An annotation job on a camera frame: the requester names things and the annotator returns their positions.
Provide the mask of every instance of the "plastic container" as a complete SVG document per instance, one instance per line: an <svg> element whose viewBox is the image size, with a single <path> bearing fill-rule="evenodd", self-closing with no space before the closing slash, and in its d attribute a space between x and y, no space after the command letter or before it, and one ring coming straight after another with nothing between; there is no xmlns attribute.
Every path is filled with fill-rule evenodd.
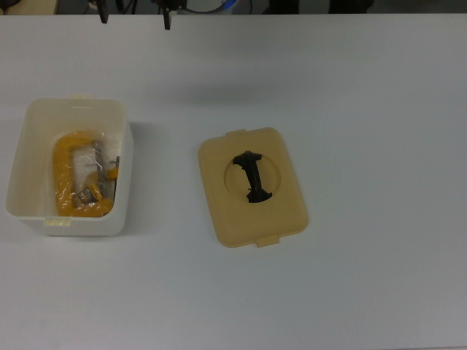
<svg viewBox="0 0 467 350"><path fill-rule="evenodd" d="M55 206L53 148L60 137L79 130L102 133L106 160L120 156L115 202L103 217L60 217ZM7 211L48 236L112 236L126 219L133 138L126 108L114 100L42 98L26 112L15 152Z"/></svg>
<svg viewBox="0 0 467 350"><path fill-rule="evenodd" d="M305 203L277 130L239 130L209 139L199 148L198 161L224 246L268 246L307 226Z"/></svg>
<svg viewBox="0 0 467 350"><path fill-rule="evenodd" d="M225 1L218 1L218 0L196 0L191 1L188 4L188 8L200 12L200 14L209 13L211 15L232 15L234 13L234 8L239 2L237 0L225 0ZM219 9L221 4L226 5L226 9ZM189 11L185 11L183 9L177 10L177 14L179 15L196 15L196 13L192 13Z"/></svg>

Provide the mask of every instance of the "beige lid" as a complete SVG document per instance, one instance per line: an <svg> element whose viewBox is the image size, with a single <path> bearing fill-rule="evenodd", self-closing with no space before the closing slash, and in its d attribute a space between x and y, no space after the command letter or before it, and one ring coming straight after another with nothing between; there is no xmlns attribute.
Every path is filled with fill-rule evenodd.
<svg viewBox="0 0 467 350"><path fill-rule="evenodd" d="M201 145L198 161L212 222L224 246L268 246L306 227L308 214L277 130L240 130L209 139Z"/></svg>

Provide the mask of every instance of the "plastic bag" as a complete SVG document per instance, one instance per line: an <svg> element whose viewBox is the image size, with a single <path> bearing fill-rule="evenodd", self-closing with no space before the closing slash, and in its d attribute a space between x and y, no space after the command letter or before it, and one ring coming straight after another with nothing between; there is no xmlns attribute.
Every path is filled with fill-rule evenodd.
<svg viewBox="0 0 467 350"><path fill-rule="evenodd" d="M53 149L55 206L61 217L102 217L114 205L118 178L104 156L104 135L76 131L62 136Z"/></svg>

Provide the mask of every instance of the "black handle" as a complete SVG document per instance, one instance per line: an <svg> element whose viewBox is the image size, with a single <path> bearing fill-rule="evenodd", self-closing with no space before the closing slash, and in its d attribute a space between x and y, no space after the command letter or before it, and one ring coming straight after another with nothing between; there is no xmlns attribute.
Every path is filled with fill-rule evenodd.
<svg viewBox="0 0 467 350"><path fill-rule="evenodd" d="M188 0L153 0L159 8L162 9L163 24L165 29L170 30L171 25L171 11L177 11L178 9L186 9Z"/></svg>
<svg viewBox="0 0 467 350"><path fill-rule="evenodd" d="M109 20L109 10L107 9L106 0L97 0L97 10L99 11L99 16L101 17L102 23L107 23Z"/></svg>
<svg viewBox="0 0 467 350"><path fill-rule="evenodd" d="M241 155L237 155L233 159L233 164L241 166L247 173L248 182L250 183L250 193L247 198L250 203L260 203L272 197L272 193L266 192L261 187L260 171L258 170L257 160L263 156L251 151L245 151Z"/></svg>

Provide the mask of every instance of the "white table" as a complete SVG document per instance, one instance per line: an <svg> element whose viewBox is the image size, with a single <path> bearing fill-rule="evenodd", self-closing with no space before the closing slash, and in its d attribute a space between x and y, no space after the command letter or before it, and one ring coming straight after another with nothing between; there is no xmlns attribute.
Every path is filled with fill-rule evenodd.
<svg viewBox="0 0 467 350"><path fill-rule="evenodd" d="M0 200L27 105L127 107L127 225L48 238L0 211L3 349L395 349L467 344L462 15L2 17ZM273 126L309 227L215 237L196 153Z"/></svg>

